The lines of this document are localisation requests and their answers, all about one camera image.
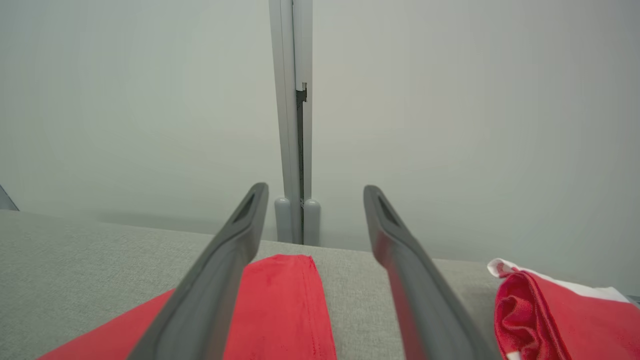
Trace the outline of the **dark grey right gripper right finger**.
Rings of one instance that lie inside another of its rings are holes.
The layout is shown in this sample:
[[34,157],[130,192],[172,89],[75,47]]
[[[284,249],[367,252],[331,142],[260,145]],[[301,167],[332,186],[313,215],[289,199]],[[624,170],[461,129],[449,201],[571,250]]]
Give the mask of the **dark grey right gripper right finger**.
[[500,359],[384,192],[366,185],[363,204],[372,253],[389,279],[405,358]]

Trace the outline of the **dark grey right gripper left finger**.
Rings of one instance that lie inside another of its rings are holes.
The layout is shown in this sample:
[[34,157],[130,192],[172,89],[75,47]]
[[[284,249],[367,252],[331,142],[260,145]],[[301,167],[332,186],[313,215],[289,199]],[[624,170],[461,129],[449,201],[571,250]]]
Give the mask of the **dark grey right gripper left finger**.
[[242,282],[256,257],[269,187],[250,187],[137,342],[130,360],[221,360]]

